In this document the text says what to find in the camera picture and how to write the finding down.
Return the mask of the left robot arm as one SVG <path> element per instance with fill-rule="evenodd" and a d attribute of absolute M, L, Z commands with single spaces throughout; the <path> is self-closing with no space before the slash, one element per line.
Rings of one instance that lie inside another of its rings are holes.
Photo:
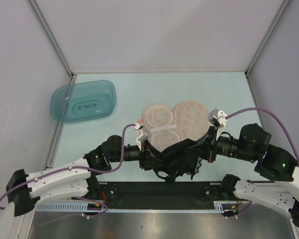
<path fill-rule="evenodd" d="M 96 149 L 67 165 L 29 174 L 24 169 L 15 171 L 6 185 L 6 197 L 9 204 L 14 204 L 16 217 L 29 213 L 47 199 L 95 199 L 100 193 L 96 176 L 118 170 L 111 167 L 112 162 L 122 165 L 138 161 L 145 169 L 147 158 L 159 154 L 158 147 L 148 139 L 141 138 L 136 145 L 125 145 L 123 136 L 112 135 Z"/>

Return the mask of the black lace bra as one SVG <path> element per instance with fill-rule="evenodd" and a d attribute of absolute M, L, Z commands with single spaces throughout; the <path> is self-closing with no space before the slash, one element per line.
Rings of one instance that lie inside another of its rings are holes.
<path fill-rule="evenodd" d="M 161 160 L 162 166 L 153 169 L 156 176 L 166 183 L 173 183 L 177 177 L 184 174 L 190 175 L 192 180 L 202 166 L 202 158 L 190 152 L 196 145 L 196 141 L 185 139 L 157 154 L 156 157 Z"/>

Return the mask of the floral mesh laundry bag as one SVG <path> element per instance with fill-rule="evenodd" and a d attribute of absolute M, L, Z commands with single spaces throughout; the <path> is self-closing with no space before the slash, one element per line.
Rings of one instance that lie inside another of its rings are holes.
<path fill-rule="evenodd" d="M 165 105 L 146 108 L 139 124 L 145 126 L 150 144 L 159 152 L 185 139 L 198 140 L 210 123 L 208 109 L 196 101 L 183 101 L 172 110 Z"/>

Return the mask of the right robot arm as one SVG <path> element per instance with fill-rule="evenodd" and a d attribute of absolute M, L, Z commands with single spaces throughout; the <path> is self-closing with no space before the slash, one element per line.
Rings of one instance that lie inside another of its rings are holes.
<path fill-rule="evenodd" d="M 217 155 L 255 162 L 255 172 L 278 183 L 290 194 L 283 196 L 227 174 L 219 186 L 220 195 L 226 200 L 237 197 L 275 210 L 299 228 L 299 160 L 285 149 L 271 145 L 271 134 L 256 123 L 243 126 L 238 139 L 217 137 L 216 130 L 210 127 L 206 135 L 185 151 L 210 163 Z"/>

